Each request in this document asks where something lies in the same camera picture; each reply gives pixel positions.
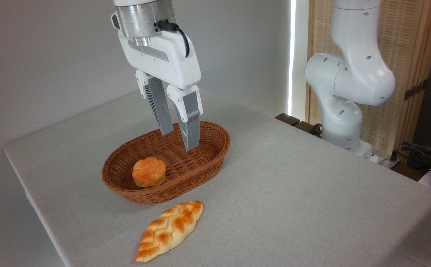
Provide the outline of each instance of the silver cylinder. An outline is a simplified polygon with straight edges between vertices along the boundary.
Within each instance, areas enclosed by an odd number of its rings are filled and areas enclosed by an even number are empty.
[[[150,46],[149,37],[161,34],[156,25],[160,20],[176,23],[172,0],[116,7],[116,10],[124,36],[134,39],[137,46]]]

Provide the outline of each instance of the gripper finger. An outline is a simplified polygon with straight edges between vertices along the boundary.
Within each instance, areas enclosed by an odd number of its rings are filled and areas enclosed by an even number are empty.
[[[174,131],[170,109],[168,108],[168,102],[166,101],[166,95],[164,93],[163,82],[155,77],[150,78],[147,82],[143,81],[143,89],[142,96],[148,100],[161,133],[167,135]]]
[[[169,85],[167,93],[174,102],[185,149],[189,152],[199,145],[199,115],[203,113],[199,88],[192,86],[181,90]]]

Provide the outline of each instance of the white plastic housing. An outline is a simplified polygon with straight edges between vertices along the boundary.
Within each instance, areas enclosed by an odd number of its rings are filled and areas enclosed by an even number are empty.
[[[199,62],[189,37],[188,57],[185,57],[185,44],[179,33],[163,32],[161,35],[151,37],[151,47],[147,49],[163,52],[167,60],[132,48],[129,41],[133,40],[126,38],[121,30],[118,31],[118,37],[131,66],[183,90],[201,80]]]
[[[113,0],[115,7],[129,7],[135,5],[142,5],[150,2],[154,2],[155,0]]]
[[[380,0],[334,0],[333,7],[345,10],[373,9],[380,5]]]
[[[197,108],[199,109],[199,112],[201,115],[204,113],[202,110],[202,101],[201,101],[201,95],[199,93],[199,88],[197,86],[192,86],[186,90],[181,90],[175,86],[168,85],[168,88],[166,89],[166,93],[168,94],[168,97],[173,101],[175,106],[178,108],[178,111],[180,112],[180,116],[183,122],[187,123],[188,121],[188,114],[186,112],[186,106],[185,105],[193,105],[194,103],[187,103],[184,101],[183,97],[191,94],[196,93],[197,96]]]
[[[139,92],[141,93],[141,97],[146,99],[145,86],[149,85],[148,75],[143,71],[137,69],[135,73],[136,83],[138,83]]]
[[[337,1],[361,7],[371,1]],[[395,89],[395,77],[380,56],[377,45],[379,9],[346,10],[333,7],[331,37],[341,49],[345,65],[336,77],[336,95],[366,105],[381,105]]]
[[[305,76],[321,105],[322,138],[337,145],[351,145],[360,139],[362,112],[353,101],[334,92],[336,75],[342,66],[344,59],[339,54],[315,54],[306,65]]]

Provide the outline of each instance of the cable connector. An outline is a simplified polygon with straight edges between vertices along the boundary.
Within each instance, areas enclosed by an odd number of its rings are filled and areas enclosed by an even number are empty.
[[[168,32],[177,32],[177,28],[179,28],[179,26],[178,24],[167,22],[167,20],[160,20],[158,22],[158,28],[167,30]]]
[[[390,155],[390,161],[392,162],[398,161],[397,153],[398,152],[396,150],[392,150],[392,154]]]

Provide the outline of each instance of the bread loaf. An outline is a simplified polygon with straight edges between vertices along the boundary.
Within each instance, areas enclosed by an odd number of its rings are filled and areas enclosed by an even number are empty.
[[[148,225],[141,238],[135,261],[148,262],[180,245],[194,230],[202,209],[201,202],[189,201],[165,211]]]
[[[132,176],[137,186],[158,186],[166,176],[166,164],[156,157],[140,159],[133,167]]]

